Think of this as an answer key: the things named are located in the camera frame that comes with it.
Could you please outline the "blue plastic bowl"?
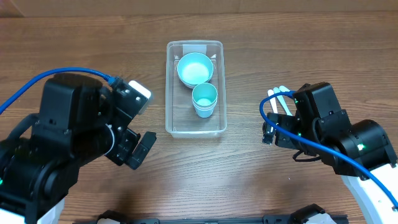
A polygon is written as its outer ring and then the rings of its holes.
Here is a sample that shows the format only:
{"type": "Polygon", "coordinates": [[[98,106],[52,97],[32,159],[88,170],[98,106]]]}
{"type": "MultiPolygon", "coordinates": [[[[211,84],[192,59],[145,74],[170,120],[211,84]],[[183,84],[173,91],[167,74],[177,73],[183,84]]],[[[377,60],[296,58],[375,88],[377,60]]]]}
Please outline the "blue plastic bowl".
{"type": "Polygon", "coordinates": [[[204,76],[204,75],[180,76],[180,75],[178,75],[178,78],[186,87],[193,89],[201,83],[209,82],[213,78],[213,76],[212,75],[208,75],[208,76],[204,76]]]}

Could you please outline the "pink plastic cup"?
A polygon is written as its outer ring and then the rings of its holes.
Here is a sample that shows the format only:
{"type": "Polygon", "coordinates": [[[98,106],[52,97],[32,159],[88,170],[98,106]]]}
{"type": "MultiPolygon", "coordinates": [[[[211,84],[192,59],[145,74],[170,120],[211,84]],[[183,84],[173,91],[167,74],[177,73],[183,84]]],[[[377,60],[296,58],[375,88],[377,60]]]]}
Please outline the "pink plastic cup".
{"type": "Polygon", "coordinates": [[[203,106],[203,105],[194,103],[193,106],[197,113],[212,113],[214,111],[216,104],[212,103],[210,105],[203,106]]]}

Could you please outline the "green plastic bowl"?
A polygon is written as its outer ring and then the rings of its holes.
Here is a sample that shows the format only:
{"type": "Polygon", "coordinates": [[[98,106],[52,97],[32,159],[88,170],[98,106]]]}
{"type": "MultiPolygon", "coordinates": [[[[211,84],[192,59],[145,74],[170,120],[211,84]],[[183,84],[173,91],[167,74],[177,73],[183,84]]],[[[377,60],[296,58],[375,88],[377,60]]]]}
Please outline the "green plastic bowl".
{"type": "Polygon", "coordinates": [[[185,75],[212,75],[214,67],[211,59],[205,54],[192,52],[184,55],[177,64],[177,73],[185,75]]]}

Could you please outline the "white plastic spoon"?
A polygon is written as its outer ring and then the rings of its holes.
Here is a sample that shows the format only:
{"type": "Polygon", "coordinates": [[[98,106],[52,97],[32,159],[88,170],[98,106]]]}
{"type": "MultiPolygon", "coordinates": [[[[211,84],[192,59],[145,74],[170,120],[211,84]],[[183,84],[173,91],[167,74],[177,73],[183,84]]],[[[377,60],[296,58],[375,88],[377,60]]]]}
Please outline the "white plastic spoon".
{"type": "MultiPolygon", "coordinates": [[[[270,90],[267,91],[267,94],[268,94],[268,96],[272,96],[272,95],[274,94],[274,91],[273,91],[272,89],[270,89],[270,90]]],[[[269,100],[269,103],[270,103],[270,105],[271,105],[272,112],[273,112],[273,113],[278,113],[278,110],[277,110],[277,103],[276,103],[275,98],[271,98],[271,99],[269,100]]]]}

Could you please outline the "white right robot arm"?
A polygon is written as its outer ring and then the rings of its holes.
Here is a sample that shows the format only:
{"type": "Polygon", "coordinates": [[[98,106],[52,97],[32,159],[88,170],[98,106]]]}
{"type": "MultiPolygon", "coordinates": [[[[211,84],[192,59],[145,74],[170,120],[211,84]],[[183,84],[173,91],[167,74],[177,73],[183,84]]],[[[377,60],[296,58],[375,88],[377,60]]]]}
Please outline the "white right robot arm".
{"type": "Polygon", "coordinates": [[[368,223],[397,223],[397,154],[373,120],[352,124],[327,82],[280,86],[259,104],[263,142],[322,161],[339,175],[368,223]]]}

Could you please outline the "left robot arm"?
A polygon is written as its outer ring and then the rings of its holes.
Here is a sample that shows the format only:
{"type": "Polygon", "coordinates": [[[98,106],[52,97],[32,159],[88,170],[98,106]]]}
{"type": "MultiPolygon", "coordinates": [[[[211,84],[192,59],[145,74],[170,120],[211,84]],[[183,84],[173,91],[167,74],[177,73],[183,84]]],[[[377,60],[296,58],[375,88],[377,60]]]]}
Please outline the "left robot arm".
{"type": "Polygon", "coordinates": [[[45,82],[38,113],[1,141],[1,220],[56,223],[84,165],[105,156],[137,169],[156,134],[129,124],[152,93],[135,81],[58,73],[45,82]]]}

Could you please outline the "blue plastic cup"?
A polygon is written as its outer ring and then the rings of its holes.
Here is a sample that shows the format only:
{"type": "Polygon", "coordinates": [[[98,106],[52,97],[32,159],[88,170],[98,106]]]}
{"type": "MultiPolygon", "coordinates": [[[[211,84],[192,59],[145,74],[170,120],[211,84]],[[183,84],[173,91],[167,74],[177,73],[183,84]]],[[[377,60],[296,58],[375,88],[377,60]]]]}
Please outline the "blue plastic cup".
{"type": "Polygon", "coordinates": [[[207,111],[196,110],[196,114],[201,118],[209,118],[213,114],[213,110],[207,110],[207,111]]]}

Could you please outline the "green plastic cup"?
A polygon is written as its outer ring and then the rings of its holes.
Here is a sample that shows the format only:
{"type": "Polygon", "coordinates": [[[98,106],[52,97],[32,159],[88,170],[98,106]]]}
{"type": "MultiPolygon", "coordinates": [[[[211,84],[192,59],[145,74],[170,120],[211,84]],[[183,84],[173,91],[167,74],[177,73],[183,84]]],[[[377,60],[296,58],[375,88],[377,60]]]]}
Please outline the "green plastic cup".
{"type": "Polygon", "coordinates": [[[211,83],[202,83],[197,85],[192,91],[193,104],[210,105],[216,103],[218,91],[211,83]]]}

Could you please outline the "blue plastic fork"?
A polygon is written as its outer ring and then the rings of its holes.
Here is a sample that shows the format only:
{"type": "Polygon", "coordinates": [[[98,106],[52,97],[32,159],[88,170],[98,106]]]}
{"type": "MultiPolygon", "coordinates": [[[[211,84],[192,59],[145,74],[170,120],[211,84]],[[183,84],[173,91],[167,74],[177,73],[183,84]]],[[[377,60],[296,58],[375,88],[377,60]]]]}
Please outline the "blue plastic fork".
{"type": "Polygon", "coordinates": [[[290,92],[290,89],[288,89],[286,86],[283,86],[283,85],[281,85],[281,86],[279,87],[279,90],[280,90],[281,92],[290,92]]]}

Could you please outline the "green plastic fork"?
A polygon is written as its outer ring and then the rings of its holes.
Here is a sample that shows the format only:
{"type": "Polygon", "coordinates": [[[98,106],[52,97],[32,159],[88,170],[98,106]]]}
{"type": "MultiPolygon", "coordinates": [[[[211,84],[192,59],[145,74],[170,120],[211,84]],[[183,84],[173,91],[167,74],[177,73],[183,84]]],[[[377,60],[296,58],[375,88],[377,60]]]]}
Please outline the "green plastic fork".
{"type": "MultiPolygon", "coordinates": [[[[281,91],[279,90],[279,87],[274,87],[273,88],[274,93],[280,93],[281,91]]],[[[286,115],[292,116],[292,113],[289,110],[289,107],[287,106],[287,103],[284,100],[284,97],[282,95],[277,96],[277,99],[279,101],[279,103],[281,104],[281,106],[283,107],[286,115]]]]}

